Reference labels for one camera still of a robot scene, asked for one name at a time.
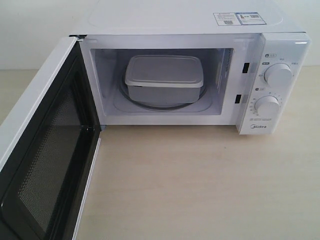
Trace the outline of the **upper white control knob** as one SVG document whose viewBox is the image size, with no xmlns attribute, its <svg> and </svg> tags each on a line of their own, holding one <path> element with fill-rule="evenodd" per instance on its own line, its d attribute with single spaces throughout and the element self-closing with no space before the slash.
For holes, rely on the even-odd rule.
<svg viewBox="0 0 320 240">
<path fill-rule="evenodd" d="M 264 73 L 265 82 L 273 88 L 288 85 L 292 78 L 293 73 L 285 63 L 273 64 Z"/>
</svg>

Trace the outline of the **white microwave oven body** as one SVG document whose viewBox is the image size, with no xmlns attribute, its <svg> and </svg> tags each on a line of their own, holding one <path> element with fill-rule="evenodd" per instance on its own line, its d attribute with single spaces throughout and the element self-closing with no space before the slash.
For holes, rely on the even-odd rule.
<svg viewBox="0 0 320 240">
<path fill-rule="evenodd" d="M 214 13 L 257 12 L 264 25 L 218 25 Z M 81 50 L 99 122 L 111 125 L 235 126 L 241 135 L 272 134 L 308 52 L 306 31 L 272 0 L 100 0 L 72 30 Z M 204 83 L 185 108 L 152 111 L 121 94 L 130 59 L 140 55 L 191 56 Z M 269 86 L 265 71 L 284 63 L 288 85 Z M 258 115 L 265 96 L 279 102 L 274 115 Z"/>
</svg>

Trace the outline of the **white microwave door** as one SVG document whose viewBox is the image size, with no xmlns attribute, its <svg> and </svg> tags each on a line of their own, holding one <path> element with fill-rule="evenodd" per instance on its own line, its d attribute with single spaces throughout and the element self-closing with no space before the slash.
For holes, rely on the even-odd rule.
<svg viewBox="0 0 320 240">
<path fill-rule="evenodd" d="M 101 132 L 84 40 L 60 40 L 0 126 L 3 240 L 76 238 Z"/>
</svg>

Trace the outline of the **lower white timer knob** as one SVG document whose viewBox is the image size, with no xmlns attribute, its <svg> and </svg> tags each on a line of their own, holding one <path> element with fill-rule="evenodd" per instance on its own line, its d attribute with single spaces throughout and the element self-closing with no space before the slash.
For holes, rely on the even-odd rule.
<svg viewBox="0 0 320 240">
<path fill-rule="evenodd" d="M 274 96 L 268 95 L 258 99 L 254 104 L 254 108 L 258 115 L 268 117 L 275 115 L 279 111 L 280 104 Z"/>
</svg>

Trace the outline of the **white plastic lidded container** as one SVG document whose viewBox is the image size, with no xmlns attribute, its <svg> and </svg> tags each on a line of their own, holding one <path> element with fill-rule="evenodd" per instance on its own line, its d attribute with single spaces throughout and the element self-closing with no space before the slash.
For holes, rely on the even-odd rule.
<svg viewBox="0 0 320 240">
<path fill-rule="evenodd" d="M 131 100 L 146 104 L 192 104 L 204 85 L 201 61 L 194 56 L 136 55 L 124 82 Z"/>
</svg>

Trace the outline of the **blue energy label sticker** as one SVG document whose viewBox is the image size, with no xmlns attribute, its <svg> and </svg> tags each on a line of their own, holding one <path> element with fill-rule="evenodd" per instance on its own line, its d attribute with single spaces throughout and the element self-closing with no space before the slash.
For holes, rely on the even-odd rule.
<svg viewBox="0 0 320 240">
<path fill-rule="evenodd" d="M 266 24 L 266 22 L 258 12 L 236 12 L 235 15 L 238 18 L 240 24 L 244 26 Z"/>
</svg>

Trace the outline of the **glass turntable plate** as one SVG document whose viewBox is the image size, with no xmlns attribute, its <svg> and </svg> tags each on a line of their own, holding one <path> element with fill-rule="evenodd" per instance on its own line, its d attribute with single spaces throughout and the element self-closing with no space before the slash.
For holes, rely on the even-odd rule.
<svg viewBox="0 0 320 240">
<path fill-rule="evenodd" d="M 139 106 L 143 109 L 151 110 L 151 111 L 174 111 L 179 110 L 182 108 L 186 108 L 192 104 L 192 103 L 175 103 L 171 105 L 160 105 L 160 104 L 151 104 L 151 103 L 143 103 L 139 101 L 132 100 L 129 96 L 129 90 L 125 83 L 125 73 L 121 76 L 121 83 L 119 84 L 119 91 L 121 92 L 122 96 L 125 97 L 128 101 L 133 103 L 136 106 Z"/>
</svg>

